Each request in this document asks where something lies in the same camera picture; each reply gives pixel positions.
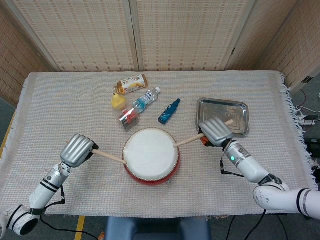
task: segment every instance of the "drumstick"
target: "drumstick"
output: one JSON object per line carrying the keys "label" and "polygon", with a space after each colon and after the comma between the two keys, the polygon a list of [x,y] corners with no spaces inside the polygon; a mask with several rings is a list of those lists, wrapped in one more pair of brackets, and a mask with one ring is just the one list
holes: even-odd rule
{"label": "drumstick", "polygon": [[102,157],[104,157],[104,158],[111,159],[111,160],[113,160],[113,161],[122,163],[122,164],[124,164],[124,165],[126,165],[126,164],[128,163],[126,160],[123,160],[123,159],[121,159],[121,158],[118,158],[118,157],[116,157],[116,156],[113,156],[113,155],[111,155],[111,154],[109,154],[109,153],[106,153],[106,152],[103,152],[103,151],[99,151],[99,150],[97,150],[97,149],[92,149],[91,152],[92,152],[93,154],[100,155],[100,156],[102,156]]}
{"label": "drumstick", "polygon": [[[233,122],[234,122],[234,121],[233,121],[232,119],[230,119],[229,121],[226,121],[224,124],[228,126],[228,125],[232,124]],[[201,138],[203,138],[203,137],[205,137],[205,135],[204,135],[203,133],[200,133],[200,134],[198,134],[198,135],[196,135],[196,136],[190,137],[190,138],[188,138],[188,139],[186,139],[186,140],[183,140],[183,141],[181,141],[181,142],[179,142],[179,143],[173,144],[173,147],[174,147],[174,148],[177,148],[177,147],[179,147],[179,146],[182,146],[182,145],[191,143],[191,142],[193,142],[193,141],[195,141],[195,140],[198,140],[198,139],[201,139]]]}

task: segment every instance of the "gray carpet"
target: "gray carpet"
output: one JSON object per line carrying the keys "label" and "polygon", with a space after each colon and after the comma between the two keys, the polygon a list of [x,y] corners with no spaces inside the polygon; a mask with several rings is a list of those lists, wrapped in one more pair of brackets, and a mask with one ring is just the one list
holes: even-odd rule
{"label": "gray carpet", "polygon": [[[312,79],[310,82],[305,83],[305,86],[302,88],[306,95],[306,101],[304,102],[305,95],[302,91],[298,91],[292,96],[292,102],[296,105],[301,105],[314,110],[320,111],[320,75]],[[320,118],[320,113],[312,113],[310,111],[304,111],[304,115],[318,115]],[[304,137],[309,139],[320,139],[320,121],[316,122],[314,126],[304,126],[303,130],[305,131]]]}
{"label": "gray carpet", "polygon": [[[256,225],[260,219],[260,215],[241,215],[236,216],[229,235],[229,240],[243,240],[249,231]],[[288,214],[280,216],[289,240],[318,240],[320,239],[320,221],[311,219],[306,220],[300,214]],[[78,223],[76,216],[52,215],[45,216],[45,221],[52,224],[56,228],[65,228],[75,230]],[[211,227],[212,240],[225,240],[232,216],[226,219],[209,220]],[[107,223],[106,217],[88,216],[85,218],[84,231],[98,237],[104,231]],[[275,215],[266,215],[259,227],[251,234],[249,240],[285,240],[285,231]],[[30,234],[21,237],[15,235],[12,231],[8,231],[4,240],[73,240],[75,233],[54,231],[41,222]],[[83,240],[92,240],[87,235],[82,235]]]}
{"label": "gray carpet", "polygon": [[6,135],[15,108],[0,98],[0,146]]}

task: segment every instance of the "blue bottle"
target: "blue bottle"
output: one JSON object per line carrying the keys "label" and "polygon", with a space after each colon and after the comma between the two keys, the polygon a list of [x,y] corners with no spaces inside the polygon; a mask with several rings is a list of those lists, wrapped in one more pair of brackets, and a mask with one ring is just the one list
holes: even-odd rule
{"label": "blue bottle", "polygon": [[178,98],[174,103],[170,104],[168,108],[161,114],[158,118],[158,121],[165,125],[171,116],[177,111],[178,105],[180,103],[180,99]]}

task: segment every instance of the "silver tray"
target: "silver tray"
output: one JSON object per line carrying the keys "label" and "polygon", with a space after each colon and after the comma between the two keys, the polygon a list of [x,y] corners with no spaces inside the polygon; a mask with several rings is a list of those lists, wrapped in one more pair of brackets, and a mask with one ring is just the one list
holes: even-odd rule
{"label": "silver tray", "polygon": [[196,128],[199,130],[199,124],[212,117],[223,122],[233,120],[228,127],[235,135],[247,136],[249,133],[249,109],[243,102],[200,98],[196,105]]}

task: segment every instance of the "red object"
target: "red object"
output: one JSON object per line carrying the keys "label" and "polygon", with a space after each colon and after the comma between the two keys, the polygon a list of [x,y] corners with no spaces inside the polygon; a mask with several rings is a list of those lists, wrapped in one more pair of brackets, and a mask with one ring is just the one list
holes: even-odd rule
{"label": "red object", "polygon": [[179,168],[179,165],[180,165],[180,151],[179,151],[179,148],[178,148],[178,161],[176,162],[176,165],[174,167],[174,169],[169,173],[168,176],[160,179],[160,180],[156,180],[156,181],[146,181],[146,180],[143,180],[143,179],[140,179],[136,176],[134,176],[130,170],[128,169],[127,165],[124,165],[124,169],[126,170],[126,172],[130,175],[131,178],[133,178],[136,182],[138,183],[141,183],[141,184],[144,184],[144,185],[149,185],[149,186],[154,186],[154,185],[159,185],[159,184],[164,184],[165,182],[167,182],[169,179],[171,179],[175,173],[177,172],[178,168]]}
{"label": "red object", "polygon": [[137,117],[137,113],[136,113],[135,110],[133,110],[130,114],[128,114],[129,111],[125,109],[125,110],[122,111],[122,113],[123,113],[123,115],[127,115],[127,116],[126,116],[126,121],[127,121],[129,124],[131,123],[131,121],[132,121],[133,119],[135,119],[135,118]]}
{"label": "red object", "polygon": [[209,142],[209,139],[206,136],[200,138],[200,140],[201,140],[203,145],[206,145]]}

